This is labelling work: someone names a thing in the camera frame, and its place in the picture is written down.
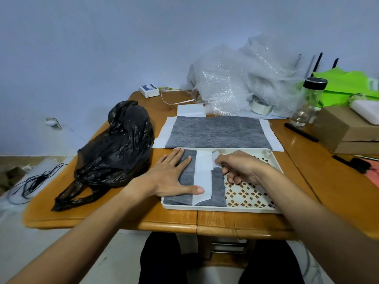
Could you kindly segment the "person's left hand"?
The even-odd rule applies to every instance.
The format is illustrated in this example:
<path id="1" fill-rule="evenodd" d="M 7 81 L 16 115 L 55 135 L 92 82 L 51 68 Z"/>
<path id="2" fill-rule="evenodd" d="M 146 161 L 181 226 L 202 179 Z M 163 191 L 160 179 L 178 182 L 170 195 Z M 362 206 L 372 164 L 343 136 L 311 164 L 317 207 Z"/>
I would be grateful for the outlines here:
<path id="1" fill-rule="evenodd" d="M 186 157 L 182 160 L 185 150 L 181 148 L 181 160 L 179 170 L 169 170 L 165 168 L 165 158 L 168 154 L 161 157 L 158 162 L 149 169 L 145 174 L 136 177 L 125 187 L 126 191 L 132 192 L 141 199 L 149 196 L 173 196 L 173 191 L 177 186 L 195 186 L 182 185 L 178 181 L 183 170 L 191 163 L 192 157 Z"/>

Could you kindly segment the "person's right hand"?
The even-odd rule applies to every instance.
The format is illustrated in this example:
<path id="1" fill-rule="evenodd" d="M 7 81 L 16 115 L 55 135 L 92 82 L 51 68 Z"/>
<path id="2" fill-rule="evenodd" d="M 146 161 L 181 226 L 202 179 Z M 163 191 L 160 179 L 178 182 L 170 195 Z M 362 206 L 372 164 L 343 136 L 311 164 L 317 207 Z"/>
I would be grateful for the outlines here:
<path id="1" fill-rule="evenodd" d="M 234 155 L 234 167 L 222 167 L 223 175 L 231 184 L 240 185 L 245 182 L 260 185 L 262 177 L 270 169 L 268 164 L 243 151 L 220 155 Z"/>

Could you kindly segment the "white paper strip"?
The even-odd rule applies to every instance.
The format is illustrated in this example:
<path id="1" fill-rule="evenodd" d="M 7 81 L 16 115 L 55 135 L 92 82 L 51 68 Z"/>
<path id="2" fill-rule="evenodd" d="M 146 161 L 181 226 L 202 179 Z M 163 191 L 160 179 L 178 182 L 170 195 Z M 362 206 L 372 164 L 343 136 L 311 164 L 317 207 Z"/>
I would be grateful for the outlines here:
<path id="1" fill-rule="evenodd" d="M 212 196 L 212 170 L 220 167 L 215 163 L 215 159 L 220 155 L 219 151 L 196 151 L 194 185 L 202 187 L 204 192 L 192 196 L 192 205 L 211 200 Z"/>

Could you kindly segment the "small grey fabric sheet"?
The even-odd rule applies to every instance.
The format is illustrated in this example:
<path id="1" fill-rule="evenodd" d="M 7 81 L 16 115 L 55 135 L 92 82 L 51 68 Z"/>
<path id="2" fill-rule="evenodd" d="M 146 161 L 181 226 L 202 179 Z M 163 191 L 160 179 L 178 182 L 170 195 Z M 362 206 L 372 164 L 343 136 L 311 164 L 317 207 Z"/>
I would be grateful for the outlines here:
<path id="1" fill-rule="evenodd" d="M 182 160 L 191 156 L 191 163 L 183 170 L 179 176 L 178 181 L 182 185 L 194 185 L 194 172 L 195 172 L 195 160 L 196 151 L 192 149 L 185 149 Z M 189 209 L 196 210 L 197 207 L 226 207 L 225 200 L 225 184 L 224 175 L 222 173 L 222 167 L 215 167 L 212 170 L 212 196 L 211 200 L 200 202 L 198 205 L 192 205 L 192 196 L 190 194 L 179 196 L 166 196 L 161 199 L 162 205 L 167 209 L 184 209 L 185 206 L 189 206 Z"/>

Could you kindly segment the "person's right forearm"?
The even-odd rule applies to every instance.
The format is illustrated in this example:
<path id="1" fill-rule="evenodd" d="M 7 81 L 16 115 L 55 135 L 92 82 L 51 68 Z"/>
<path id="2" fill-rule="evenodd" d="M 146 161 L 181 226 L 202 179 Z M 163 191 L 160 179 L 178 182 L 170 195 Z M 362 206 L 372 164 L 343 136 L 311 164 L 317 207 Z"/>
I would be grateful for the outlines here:
<path id="1" fill-rule="evenodd" d="M 257 180 L 335 284 L 379 284 L 379 242 L 312 199 L 277 169 Z"/>

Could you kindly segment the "large grey fabric sheet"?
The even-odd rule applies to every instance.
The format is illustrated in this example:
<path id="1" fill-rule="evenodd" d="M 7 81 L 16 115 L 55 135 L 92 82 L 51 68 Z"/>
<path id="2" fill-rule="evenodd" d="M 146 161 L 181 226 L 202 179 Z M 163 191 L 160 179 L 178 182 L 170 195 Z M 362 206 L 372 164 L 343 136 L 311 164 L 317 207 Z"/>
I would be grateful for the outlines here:
<path id="1" fill-rule="evenodd" d="M 268 148 L 274 146 L 266 137 L 258 119 L 237 116 L 178 116 L 164 148 Z"/>

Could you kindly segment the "white lattice plastic tray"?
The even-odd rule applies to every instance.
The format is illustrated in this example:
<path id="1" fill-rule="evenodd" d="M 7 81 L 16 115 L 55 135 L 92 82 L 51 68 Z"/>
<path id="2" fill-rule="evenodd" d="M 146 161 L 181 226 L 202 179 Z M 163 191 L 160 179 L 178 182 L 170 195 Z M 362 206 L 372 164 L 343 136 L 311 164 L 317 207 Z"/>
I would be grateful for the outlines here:
<path id="1" fill-rule="evenodd" d="M 202 151 L 219 151 L 220 154 L 230 154 L 238 148 L 184 148 Z M 281 214 L 272 199 L 261 186 L 243 182 L 240 185 L 230 184 L 224 176 L 226 207 L 197 207 L 196 210 Z M 181 210 L 194 210 L 185 206 Z"/>

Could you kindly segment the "small white paper sheet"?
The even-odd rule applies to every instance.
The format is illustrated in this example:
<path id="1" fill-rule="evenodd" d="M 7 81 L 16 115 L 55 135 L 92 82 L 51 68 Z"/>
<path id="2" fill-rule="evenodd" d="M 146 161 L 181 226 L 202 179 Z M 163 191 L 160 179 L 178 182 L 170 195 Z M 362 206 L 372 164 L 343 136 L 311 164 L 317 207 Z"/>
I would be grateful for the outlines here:
<path id="1" fill-rule="evenodd" d="M 203 104 L 190 104 L 177 106 L 178 117 L 206 117 L 206 112 Z"/>

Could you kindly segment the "white tape roll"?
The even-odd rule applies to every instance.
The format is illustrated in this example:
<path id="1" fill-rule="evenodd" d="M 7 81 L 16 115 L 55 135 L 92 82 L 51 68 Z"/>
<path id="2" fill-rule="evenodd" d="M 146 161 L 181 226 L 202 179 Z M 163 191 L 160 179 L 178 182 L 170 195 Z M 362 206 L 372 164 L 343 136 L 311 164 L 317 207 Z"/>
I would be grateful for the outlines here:
<path id="1" fill-rule="evenodd" d="M 269 115 L 274 106 L 268 105 L 264 100 L 254 96 L 250 102 L 250 110 L 259 115 Z"/>

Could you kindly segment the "small white box blue label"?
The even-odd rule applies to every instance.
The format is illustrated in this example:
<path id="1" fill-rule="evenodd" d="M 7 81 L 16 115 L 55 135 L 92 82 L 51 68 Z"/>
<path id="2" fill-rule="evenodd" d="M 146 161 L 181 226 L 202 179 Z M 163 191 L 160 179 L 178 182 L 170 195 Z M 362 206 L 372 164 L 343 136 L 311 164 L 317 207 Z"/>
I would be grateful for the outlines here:
<path id="1" fill-rule="evenodd" d="M 152 84 L 142 85 L 139 87 L 139 90 L 145 98 L 152 98 L 160 95 L 159 88 Z"/>

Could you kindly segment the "black pen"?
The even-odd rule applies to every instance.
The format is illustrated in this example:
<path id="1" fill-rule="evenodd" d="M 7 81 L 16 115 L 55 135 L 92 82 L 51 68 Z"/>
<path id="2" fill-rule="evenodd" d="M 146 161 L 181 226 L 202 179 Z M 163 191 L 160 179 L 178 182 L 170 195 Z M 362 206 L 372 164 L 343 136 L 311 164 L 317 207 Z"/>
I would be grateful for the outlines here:
<path id="1" fill-rule="evenodd" d="M 298 135 L 300 135 L 300 136 L 302 136 L 302 137 L 304 137 L 304 138 L 306 138 L 306 139 L 308 139 L 308 140 L 310 140 L 310 141 L 312 141 L 314 143 L 318 143 L 319 142 L 319 139 L 316 138 L 315 136 L 313 136 L 313 135 L 311 135 L 311 134 L 303 131 L 302 129 L 299 129 L 298 127 L 296 127 L 296 126 L 294 126 L 294 125 L 292 125 L 290 123 L 284 123 L 284 126 L 287 129 L 293 131 L 294 133 L 296 133 L 296 134 L 298 134 Z"/>

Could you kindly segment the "clear bubble wrap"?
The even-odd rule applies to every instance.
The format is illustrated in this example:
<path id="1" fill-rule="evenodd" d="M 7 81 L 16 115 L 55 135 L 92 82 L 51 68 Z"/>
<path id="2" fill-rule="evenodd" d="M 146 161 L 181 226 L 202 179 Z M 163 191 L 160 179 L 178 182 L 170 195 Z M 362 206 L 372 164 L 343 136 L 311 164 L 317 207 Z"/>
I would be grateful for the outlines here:
<path id="1" fill-rule="evenodd" d="M 305 80 L 301 58 L 283 39 L 259 34 L 238 49 L 221 44 L 204 53 L 190 65 L 187 85 L 198 92 L 196 100 L 207 113 L 286 118 L 295 110 Z M 269 115 L 250 110 L 254 96 L 274 106 Z"/>

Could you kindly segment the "person's right leg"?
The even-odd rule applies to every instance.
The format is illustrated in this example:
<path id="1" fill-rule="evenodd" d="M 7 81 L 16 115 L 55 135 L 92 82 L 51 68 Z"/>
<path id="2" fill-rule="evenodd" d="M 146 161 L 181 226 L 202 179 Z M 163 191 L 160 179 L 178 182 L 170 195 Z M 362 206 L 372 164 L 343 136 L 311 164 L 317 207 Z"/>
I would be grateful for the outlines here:
<path id="1" fill-rule="evenodd" d="M 257 240 L 238 284 L 305 284 L 285 240 Z"/>

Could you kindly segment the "black brush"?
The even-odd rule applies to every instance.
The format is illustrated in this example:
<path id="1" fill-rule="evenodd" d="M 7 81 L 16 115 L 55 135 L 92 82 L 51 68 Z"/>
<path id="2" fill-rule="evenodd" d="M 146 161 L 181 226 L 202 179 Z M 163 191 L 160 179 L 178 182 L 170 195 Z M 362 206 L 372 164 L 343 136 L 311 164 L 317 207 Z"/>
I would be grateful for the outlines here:
<path id="1" fill-rule="evenodd" d="M 356 170 L 357 172 L 361 174 L 366 174 L 368 171 L 372 170 L 372 165 L 369 162 L 364 161 L 357 157 L 353 157 L 349 161 L 339 157 L 338 155 L 333 155 L 332 158 L 334 158 L 338 162 L 343 163 L 344 165 L 348 167 L 353 168 L 354 170 Z"/>

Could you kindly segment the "metal table bracket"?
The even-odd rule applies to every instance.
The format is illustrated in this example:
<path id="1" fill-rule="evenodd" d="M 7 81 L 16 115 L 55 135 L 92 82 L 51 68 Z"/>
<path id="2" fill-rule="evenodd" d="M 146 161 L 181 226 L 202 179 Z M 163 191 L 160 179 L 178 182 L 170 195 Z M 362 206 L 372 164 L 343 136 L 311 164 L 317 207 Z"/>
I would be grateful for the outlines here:
<path id="1" fill-rule="evenodd" d="M 211 253 L 244 254 L 247 247 L 248 242 L 212 242 Z"/>

